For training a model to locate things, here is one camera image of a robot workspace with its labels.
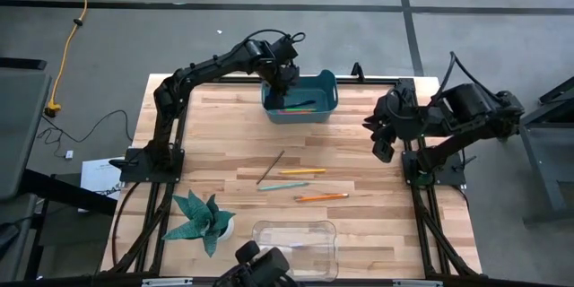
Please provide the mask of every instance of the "yellow pencil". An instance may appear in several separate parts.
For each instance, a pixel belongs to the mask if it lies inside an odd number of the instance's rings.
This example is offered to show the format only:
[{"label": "yellow pencil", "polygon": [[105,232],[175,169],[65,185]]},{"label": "yellow pencil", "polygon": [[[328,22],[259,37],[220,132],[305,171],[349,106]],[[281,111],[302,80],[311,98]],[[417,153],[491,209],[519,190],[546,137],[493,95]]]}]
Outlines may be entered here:
[{"label": "yellow pencil", "polygon": [[319,172],[326,172],[326,169],[318,169],[318,170],[281,170],[279,173],[283,175],[292,175],[292,174],[311,174],[311,173],[319,173]]}]

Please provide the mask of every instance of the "teal pencil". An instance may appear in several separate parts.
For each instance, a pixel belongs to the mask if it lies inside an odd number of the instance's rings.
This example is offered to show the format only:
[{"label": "teal pencil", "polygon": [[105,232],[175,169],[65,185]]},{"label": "teal pencil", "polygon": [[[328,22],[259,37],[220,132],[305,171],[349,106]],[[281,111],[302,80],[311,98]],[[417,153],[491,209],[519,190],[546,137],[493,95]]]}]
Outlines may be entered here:
[{"label": "teal pencil", "polygon": [[308,184],[309,184],[308,182],[297,182],[297,183],[291,183],[291,184],[275,185],[275,186],[271,186],[271,187],[260,187],[257,190],[258,191],[268,191],[268,190],[291,188],[291,187],[305,187]]}]

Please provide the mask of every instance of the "transparent bin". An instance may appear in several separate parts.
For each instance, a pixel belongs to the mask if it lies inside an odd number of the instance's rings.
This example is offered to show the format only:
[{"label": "transparent bin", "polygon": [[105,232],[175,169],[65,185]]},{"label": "transparent bin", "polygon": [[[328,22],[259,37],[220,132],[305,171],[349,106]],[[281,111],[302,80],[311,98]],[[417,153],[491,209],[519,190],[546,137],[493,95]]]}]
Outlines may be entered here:
[{"label": "transparent bin", "polygon": [[320,222],[257,222],[253,240],[260,255],[278,247],[287,261],[287,273],[295,281],[333,281],[339,273],[336,229],[329,221]]}]

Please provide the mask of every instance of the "wooden stick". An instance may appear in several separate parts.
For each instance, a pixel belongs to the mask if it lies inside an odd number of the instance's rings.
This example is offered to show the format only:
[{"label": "wooden stick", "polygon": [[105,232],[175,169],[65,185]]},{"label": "wooden stick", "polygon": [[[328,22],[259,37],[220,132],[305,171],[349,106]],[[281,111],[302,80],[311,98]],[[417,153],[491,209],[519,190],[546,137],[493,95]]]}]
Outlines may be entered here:
[{"label": "wooden stick", "polygon": [[275,161],[271,164],[271,166],[269,166],[269,168],[265,171],[263,176],[257,181],[257,185],[259,185],[259,183],[261,183],[263,178],[265,178],[265,176],[267,176],[267,173],[269,172],[269,170],[271,170],[271,168],[273,166],[275,166],[275,164],[279,161],[279,159],[281,158],[281,156],[283,156],[284,153],[285,153],[285,150],[283,150],[283,151],[281,151],[281,153],[279,153],[279,156],[277,156],[277,158],[275,158]]}]

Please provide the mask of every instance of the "yellow cable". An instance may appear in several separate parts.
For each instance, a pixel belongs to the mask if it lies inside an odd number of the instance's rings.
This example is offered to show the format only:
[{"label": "yellow cable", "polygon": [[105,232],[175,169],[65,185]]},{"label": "yellow cable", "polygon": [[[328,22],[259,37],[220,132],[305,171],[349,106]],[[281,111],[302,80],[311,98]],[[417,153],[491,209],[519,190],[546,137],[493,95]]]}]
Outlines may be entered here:
[{"label": "yellow cable", "polygon": [[[82,14],[80,15],[80,18],[78,18],[78,21],[80,21],[80,24],[83,22],[83,17],[85,16],[87,11],[88,11],[88,0],[83,0]],[[72,28],[72,32],[70,32],[70,35],[68,36],[68,39],[65,42],[64,54],[62,55],[62,62],[60,64],[60,71],[57,74],[56,81],[54,82],[54,87],[52,88],[52,95],[50,96],[50,101],[48,102],[47,111],[49,113],[47,113],[47,114],[49,114],[51,117],[55,117],[56,112],[59,111],[60,109],[62,109],[62,106],[59,104],[56,104],[54,102],[54,99],[56,97],[56,90],[57,90],[58,82],[60,81],[60,78],[62,77],[62,73],[64,72],[65,59],[68,55],[68,48],[70,47],[70,42],[72,41],[72,38],[74,37],[77,30],[78,30],[78,24],[75,23],[75,21],[74,21],[74,27]]]}]

